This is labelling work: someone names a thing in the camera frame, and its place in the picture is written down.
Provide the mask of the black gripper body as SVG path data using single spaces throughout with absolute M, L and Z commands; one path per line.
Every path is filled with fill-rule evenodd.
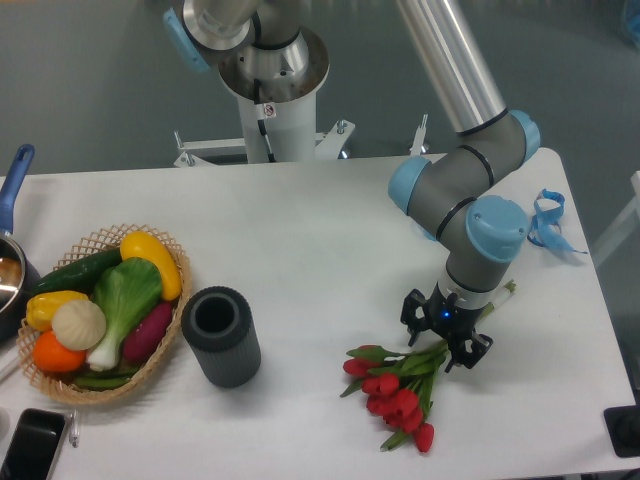
M 439 285 L 427 302 L 428 327 L 444 339 L 452 353 L 467 352 L 466 342 L 471 341 L 470 352 L 479 352 L 483 343 L 475 340 L 473 332 L 483 309 L 468 309 L 458 306 L 456 293 L 443 294 Z

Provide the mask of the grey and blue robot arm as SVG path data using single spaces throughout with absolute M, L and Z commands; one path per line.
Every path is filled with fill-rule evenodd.
M 516 203 L 490 189 L 538 150 L 537 125 L 506 107 L 454 1 L 401 1 L 401 17 L 460 138 L 436 162 L 420 155 L 393 173 L 396 206 L 449 253 L 432 294 L 413 291 L 401 320 L 412 337 L 439 335 L 455 366 L 474 367 L 492 346 L 476 330 L 482 310 L 528 231 Z M 163 22 L 185 63 L 216 68 L 241 114 L 251 163 L 316 160 L 316 93 L 329 68 L 322 40 L 296 1 L 176 1 Z

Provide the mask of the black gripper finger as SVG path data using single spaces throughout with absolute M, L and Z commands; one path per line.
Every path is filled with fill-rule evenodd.
M 413 347 L 420 334 L 431 328 L 428 318 L 429 301 L 417 289 L 413 289 L 404 298 L 400 322 L 407 327 L 409 333 L 408 346 Z
M 445 372 L 449 373 L 454 366 L 472 369 L 493 346 L 493 339 L 472 330 L 466 338 L 453 336 L 448 339 L 447 346 L 451 359 L 445 367 Z

